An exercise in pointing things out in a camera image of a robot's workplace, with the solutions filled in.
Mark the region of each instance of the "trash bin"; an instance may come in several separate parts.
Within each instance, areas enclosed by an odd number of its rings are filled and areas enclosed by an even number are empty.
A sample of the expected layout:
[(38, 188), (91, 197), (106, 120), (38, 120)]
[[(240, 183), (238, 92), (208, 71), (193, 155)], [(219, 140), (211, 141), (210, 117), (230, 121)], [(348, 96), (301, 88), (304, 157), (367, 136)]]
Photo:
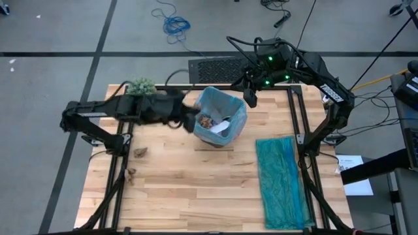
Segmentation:
[[(195, 104), (200, 106), (201, 112), (197, 115), (193, 134), (217, 148), (231, 143), (241, 133), (247, 122), (244, 101), (214, 87), (205, 88)], [(228, 121), (229, 125), (225, 130), (214, 133), (200, 125), (201, 116), (211, 118), (214, 125), (222, 121)]]

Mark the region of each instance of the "gray floor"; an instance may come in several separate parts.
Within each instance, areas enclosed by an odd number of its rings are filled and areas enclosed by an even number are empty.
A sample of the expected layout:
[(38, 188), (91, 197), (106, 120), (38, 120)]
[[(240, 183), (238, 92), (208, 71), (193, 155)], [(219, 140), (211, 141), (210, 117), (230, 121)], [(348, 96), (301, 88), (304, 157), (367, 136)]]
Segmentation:
[[(110, 0), (6, 0), (12, 14), (0, 17), (0, 52), (94, 52)], [(258, 0), (172, 0), (178, 15), (191, 22), (187, 46), (199, 51), (234, 51), (227, 35), (243, 40), (273, 37), (272, 24), (281, 13), (269, 11)], [(278, 35), (296, 44), (313, 0), (290, 0), (285, 8), (292, 18)], [(378, 52), (408, 19), (387, 13), (395, 0), (319, 0), (306, 28), (301, 48), (322, 52)], [(162, 19), (151, 9), (152, 0), (119, 0), (104, 44), (104, 52), (182, 52), (180, 44), (168, 45)], [(162, 6), (167, 12), (172, 9)], [(418, 30), (410, 23), (388, 51), (418, 51)], [(187, 68), (196, 57), (102, 57), (89, 100), (104, 97), (108, 84), (138, 76), (162, 82), (173, 70)], [(0, 131), (3, 152), (0, 165), (0, 234), (35, 234), (44, 215), (63, 156), (68, 135), (59, 128), (66, 103), (79, 100), (92, 57), (0, 57)], [(362, 82), (406, 67), (410, 57), (382, 57)], [(350, 86), (373, 57), (325, 57), (330, 72)], [(187, 76), (175, 82), (188, 82)], [(358, 92), (380, 91), (384, 81)], [(391, 110), (396, 117), (396, 110)], [(356, 108), (348, 128), (383, 120), (387, 110), (365, 103)], [(374, 129), (348, 138), (339, 153), (377, 158), (402, 148), (399, 126)], [(70, 230), (88, 167), (91, 148), (77, 139), (50, 232)], [(354, 224), (367, 229), (387, 224), (388, 218), (352, 208)], [(376, 232), (389, 232), (386, 228)]]

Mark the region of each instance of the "wooden tabletop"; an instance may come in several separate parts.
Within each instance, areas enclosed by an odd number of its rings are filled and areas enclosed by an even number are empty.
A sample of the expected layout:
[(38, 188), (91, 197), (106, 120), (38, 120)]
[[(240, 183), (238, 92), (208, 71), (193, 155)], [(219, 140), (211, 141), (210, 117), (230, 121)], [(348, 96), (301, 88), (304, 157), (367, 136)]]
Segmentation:
[[(106, 97), (117, 87), (109, 85)], [(310, 129), (314, 130), (325, 118), (321, 96), (313, 86), (302, 85), (302, 90)], [(193, 104), (201, 92), (189, 93), (185, 103)], [(225, 92), (242, 97), (242, 93)], [(183, 129), (173, 130), (162, 124), (135, 126), (128, 168), (137, 172), (133, 185), (125, 184), (118, 230), (266, 231), (255, 140), (293, 136), (294, 130), (286, 91), (261, 91), (257, 96), (257, 107), (247, 107), (248, 120), (241, 135), (224, 148), (213, 148)], [(297, 96), (294, 98), (303, 130)], [(118, 122), (103, 118), (100, 126), (116, 133)], [(134, 158), (133, 150), (144, 147), (148, 147), (145, 156)], [(104, 147), (94, 148), (93, 153), (102, 150)], [(329, 146), (322, 146), (321, 151), (335, 154)], [(83, 225), (103, 199), (110, 160), (106, 154), (91, 160), (74, 227)], [(320, 155), (317, 164), (325, 199), (352, 227), (341, 177), (335, 173), (336, 160)], [(313, 203), (318, 227), (322, 227), (317, 201)], [(108, 227), (113, 207), (114, 202), (109, 209)]]

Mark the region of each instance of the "blue cable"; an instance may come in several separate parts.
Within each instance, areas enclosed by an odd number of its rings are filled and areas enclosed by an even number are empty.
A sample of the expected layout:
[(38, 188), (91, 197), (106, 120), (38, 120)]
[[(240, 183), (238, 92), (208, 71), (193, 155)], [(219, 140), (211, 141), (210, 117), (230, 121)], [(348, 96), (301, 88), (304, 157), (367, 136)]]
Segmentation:
[(164, 14), (163, 9), (161, 8), (155, 8), (151, 11), (151, 15), (155, 18), (164, 18), (164, 24), (163, 24), (163, 31), (165, 34), (167, 34), (167, 43), (170, 45), (176, 44), (179, 42), (182, 44), (182, 46), (188, 50), (189, 52), (198, 53), (201, 56), (207, 58), (200, 52), (192, 51), (189, 48), (187, 48), (184, 44), (186, 40), (185, 32), (189, 29), (191, 29), (190, 23), (184, 19), (181, 16), (174, 16), (177, 13), (177, 8), (171, 3), (165, 3), (160, 0), (156, 0), (158, 3), (164, 4), (164, 5), (170, 5), (173, 7), (174, 12), (167, 16)]

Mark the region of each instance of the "small plant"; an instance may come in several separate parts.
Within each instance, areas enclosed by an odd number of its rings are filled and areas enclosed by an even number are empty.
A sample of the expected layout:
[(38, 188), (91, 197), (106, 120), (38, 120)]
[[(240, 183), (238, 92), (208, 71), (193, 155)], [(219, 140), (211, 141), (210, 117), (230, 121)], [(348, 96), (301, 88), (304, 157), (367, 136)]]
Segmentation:
[(156, 92), (155, 84), (148, 78), (138, 78), (128, 88), (130, 95), (151, 95)]

